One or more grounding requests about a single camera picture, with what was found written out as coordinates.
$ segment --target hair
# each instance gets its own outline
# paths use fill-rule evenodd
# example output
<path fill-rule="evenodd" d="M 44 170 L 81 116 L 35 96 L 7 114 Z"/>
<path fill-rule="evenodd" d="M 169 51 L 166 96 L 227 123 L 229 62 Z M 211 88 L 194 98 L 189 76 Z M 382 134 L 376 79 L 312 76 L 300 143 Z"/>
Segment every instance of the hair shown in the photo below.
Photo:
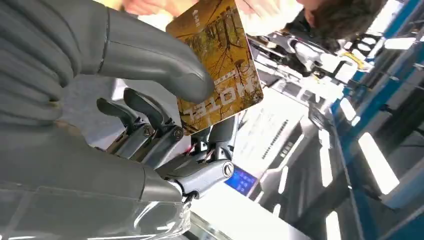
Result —
<path fill-rule="evenodd" d="M 326 0 L 312 11 L 314 30 L 323 38 L 350 39 L 364 33 L 386 0 Z"/>

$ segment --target human hand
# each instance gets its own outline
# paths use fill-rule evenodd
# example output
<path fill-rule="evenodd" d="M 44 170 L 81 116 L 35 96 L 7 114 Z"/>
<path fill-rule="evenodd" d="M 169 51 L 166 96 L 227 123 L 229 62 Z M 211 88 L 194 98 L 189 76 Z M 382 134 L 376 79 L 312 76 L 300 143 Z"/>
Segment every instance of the human hand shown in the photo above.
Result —
<path fill-rule="evenodd" d="M 125 10 L 135 15 L 154 15 L 166 11 L 177 17 L 197 0 L 123 0 Z"/>
<path fill-rule="evenodd" d="M 235 0 L 245 33 L 264 36 L 284 29 L 302 10 L 296 0 Z"/>

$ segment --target display screen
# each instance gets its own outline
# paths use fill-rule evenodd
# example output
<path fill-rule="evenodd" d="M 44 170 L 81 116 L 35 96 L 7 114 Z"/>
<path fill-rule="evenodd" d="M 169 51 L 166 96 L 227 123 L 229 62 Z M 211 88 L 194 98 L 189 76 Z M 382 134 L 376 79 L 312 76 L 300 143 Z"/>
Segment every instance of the display screen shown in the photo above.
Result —
<path fill-rule="evenodd" d="M 246 196 L 256 182 L 256 177 L 234 165 L 234 174 L 225 183 Z"/>

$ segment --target robotic hand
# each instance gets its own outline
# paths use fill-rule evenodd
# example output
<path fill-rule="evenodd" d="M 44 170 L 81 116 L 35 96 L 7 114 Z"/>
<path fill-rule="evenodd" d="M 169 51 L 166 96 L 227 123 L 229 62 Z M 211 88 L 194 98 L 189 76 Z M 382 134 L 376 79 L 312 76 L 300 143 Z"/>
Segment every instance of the robotic hand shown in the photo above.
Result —
<path fill-rule="evenodd" d="M 324 47 L 305 41 L 294 35 L 275 33 L 269 38 L 278 44 L 276 51 L 286 56 L 283 64 L 308 77 L 330 77 L 336 82 L 347 84 L 358 70 L 358 63 L 347 55 L 338 56 Z"/>
<path fill-rule="evenodd" d="M 161 162 L 122 158 L 159 159 L 160 147 L 172 146 L 181 129 L 154 114 L 142 124 L 100 100 L 135 137 L 114 149 L 118 157 L 88 146 L 58 119 L 62 88 L 78 74 L 151 80 L 187 101 L 204 101 L 214 83 L 191 49 L 92 0 L 0 0 L 0 30 L 0 209 L 7 209 L 0 235 L 156 239 L 186 230 L 182 193 L 154 170 Z M 135 95 L 127 104 L 146 107 L 131 96 L 147 98 Z M 159 144 L 166 136 L 175 140 Z M 149 141 L 149 151 L 134 151 Z M 186 173 L 174 174 L 176 181 L 193 176 Z"/>
<path fill-rule="evenodd" d="M 98 109 L 120 118 L 125 131 L 107 152 L 149 166 L 175 186 L 189 202 L 201 198 L 216 183 L 230 178 L 231 162 L 237 134 L 237 117 L 230 117 L 192 136 L 192 148 L 166 162 L 171 151 L 183 137 L 183 129 L 174 125 L 166 111 L 151 97 L 126 88 L 126 105 L 100 98 Z M 147 116 L 142 122 L 133 110 Z"/>

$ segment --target tree image on card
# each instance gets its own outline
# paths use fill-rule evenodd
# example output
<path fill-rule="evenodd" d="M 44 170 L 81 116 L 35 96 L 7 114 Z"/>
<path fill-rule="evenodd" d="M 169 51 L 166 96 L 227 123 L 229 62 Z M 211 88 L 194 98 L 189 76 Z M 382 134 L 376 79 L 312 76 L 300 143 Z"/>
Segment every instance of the tree image on card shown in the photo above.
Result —
<path fill-rule="evenodd" d="M 200 0 L 168 24 L 166 32 L 193 49 L 215 84 L 213 95 L 201 104 L 178 99 L 185 135 L 212 126 L 263 99 L 234 0 Z"/>

